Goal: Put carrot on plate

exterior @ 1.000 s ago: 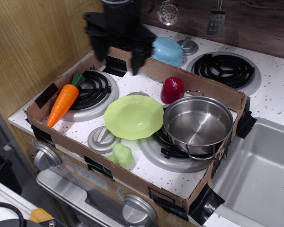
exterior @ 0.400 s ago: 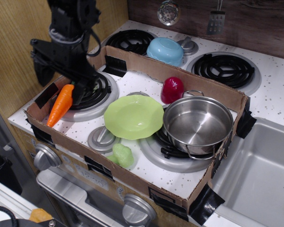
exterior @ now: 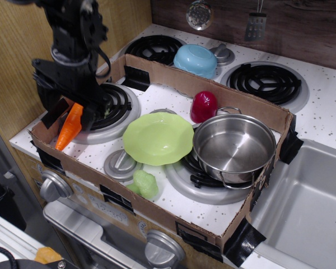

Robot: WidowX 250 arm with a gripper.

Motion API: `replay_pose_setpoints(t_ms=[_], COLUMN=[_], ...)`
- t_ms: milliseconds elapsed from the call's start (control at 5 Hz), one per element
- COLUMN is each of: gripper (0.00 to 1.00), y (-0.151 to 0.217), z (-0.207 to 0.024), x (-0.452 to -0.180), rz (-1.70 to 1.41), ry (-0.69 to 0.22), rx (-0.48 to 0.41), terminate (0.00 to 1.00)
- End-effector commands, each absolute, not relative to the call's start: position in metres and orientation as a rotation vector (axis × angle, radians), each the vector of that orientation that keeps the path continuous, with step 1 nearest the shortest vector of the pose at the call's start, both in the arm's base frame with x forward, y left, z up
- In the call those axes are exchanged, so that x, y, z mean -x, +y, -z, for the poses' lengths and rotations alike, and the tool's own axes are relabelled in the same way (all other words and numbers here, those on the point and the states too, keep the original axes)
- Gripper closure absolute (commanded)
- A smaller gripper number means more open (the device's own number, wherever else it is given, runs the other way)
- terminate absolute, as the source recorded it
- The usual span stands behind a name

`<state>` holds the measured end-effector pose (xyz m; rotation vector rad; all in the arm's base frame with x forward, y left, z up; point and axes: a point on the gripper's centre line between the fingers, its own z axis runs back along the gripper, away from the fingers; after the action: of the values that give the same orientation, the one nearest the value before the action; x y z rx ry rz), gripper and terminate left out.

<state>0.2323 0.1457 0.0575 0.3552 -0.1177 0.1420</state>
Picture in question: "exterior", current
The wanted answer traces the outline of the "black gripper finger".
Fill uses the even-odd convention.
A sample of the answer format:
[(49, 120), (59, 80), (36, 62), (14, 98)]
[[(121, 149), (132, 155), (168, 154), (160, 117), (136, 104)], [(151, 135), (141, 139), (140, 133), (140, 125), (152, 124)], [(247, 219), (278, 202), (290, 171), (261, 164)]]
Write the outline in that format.
[(83, 107), (81, 126), (83, 131), (89, 131), (95, 121), (100, 118), (99, 107), (96, 104), (88, 104)]
[(48, 112), (56, 110), (59, 101), (63, 97), (62, 93), (58, 89), (58, 85), (48, 82), (37, 82), (36, 85), (43, 107)]

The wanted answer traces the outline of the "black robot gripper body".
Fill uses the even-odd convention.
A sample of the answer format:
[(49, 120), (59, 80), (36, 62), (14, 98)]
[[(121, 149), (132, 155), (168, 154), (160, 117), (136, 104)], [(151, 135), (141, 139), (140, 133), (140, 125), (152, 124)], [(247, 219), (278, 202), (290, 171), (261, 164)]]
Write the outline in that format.
[(48, 82), (58, 85), (64, 97), (79, 103), (83, 107), (92, 103), (99, 107), (100, 112), (108, 112), (111, 106), (110, 97), (99, 86), (98, 78), (107, 78), (110, 71), (102, 75), (96, 73), (98, 56), (107, 64), (110, 60), (102, 50), (94, 50), (80, 62), (65, 58), (62, 54), (52, 51), (53, 61), (34, 59), (34, 79), (36, 82)]

